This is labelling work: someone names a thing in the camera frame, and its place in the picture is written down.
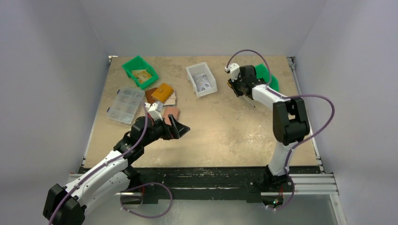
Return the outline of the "pink card holder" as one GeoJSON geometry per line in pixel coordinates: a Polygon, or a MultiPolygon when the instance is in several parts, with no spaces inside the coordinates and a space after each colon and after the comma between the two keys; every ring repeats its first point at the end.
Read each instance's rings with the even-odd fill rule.
{"type": "Polygon", "coordinates": [[[177,107],[171,107],[171,106],[167,106],[163,112],[162,118],[165,122],[166,125],[171,126],[172,122],[169,119],[169,115],[172,115],[174,117],[175,121],[178,121],[179,119],[179,113],[180,110],[177,107]]]}

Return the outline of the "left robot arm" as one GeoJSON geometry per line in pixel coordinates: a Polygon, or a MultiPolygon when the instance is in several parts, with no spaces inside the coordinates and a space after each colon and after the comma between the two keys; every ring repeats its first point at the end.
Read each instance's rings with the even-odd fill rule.
{"type": "Polygon", "coordinates": [[[158,139],[179,139],[190,131],[190,127],[179,123],[172,114],[168,118],[169,124],[148,114],[137,118],[131,130],[97,165],[64,186],[52,186],[43,209],[49,224],[81,225],[107,196],[142,187],[140,173],[131,164],[144,154],[145,146],[158,139]]]}

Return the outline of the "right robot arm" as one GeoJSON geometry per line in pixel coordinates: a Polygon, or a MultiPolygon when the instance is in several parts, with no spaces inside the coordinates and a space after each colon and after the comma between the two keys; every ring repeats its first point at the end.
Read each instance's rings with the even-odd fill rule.
{"type": "Polygon", "coordinates": [[[260,184],[274,191],[288,179],[295,145],[310,132],[304,100],[300,97],[288,98],[273,90],[257,78],[253,65],[232,63],[225,68],[225,72],[230,75],[227,84],[237,97],[248,97],[272,110],[272,130],[277,143],[260,184]]]}

